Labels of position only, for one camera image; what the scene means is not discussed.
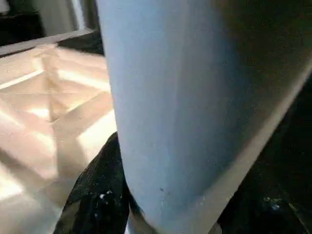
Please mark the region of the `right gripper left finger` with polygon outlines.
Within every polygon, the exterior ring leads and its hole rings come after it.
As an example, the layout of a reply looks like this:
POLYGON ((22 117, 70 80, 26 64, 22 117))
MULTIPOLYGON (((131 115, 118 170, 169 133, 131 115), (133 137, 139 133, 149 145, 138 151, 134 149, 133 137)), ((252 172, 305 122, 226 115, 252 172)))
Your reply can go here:
POLYGON ((54 229, 56 234, 123 234, 129 215, 117 133, 78 176, 54 229))

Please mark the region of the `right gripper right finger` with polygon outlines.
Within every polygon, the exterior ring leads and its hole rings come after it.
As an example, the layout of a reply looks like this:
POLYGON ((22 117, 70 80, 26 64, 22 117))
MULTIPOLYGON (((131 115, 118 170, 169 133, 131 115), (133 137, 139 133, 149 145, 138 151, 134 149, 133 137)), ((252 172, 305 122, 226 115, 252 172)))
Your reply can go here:
POLYGON ((310 234, 312 167, 257 161, 217 222, 224 234, 310 234))

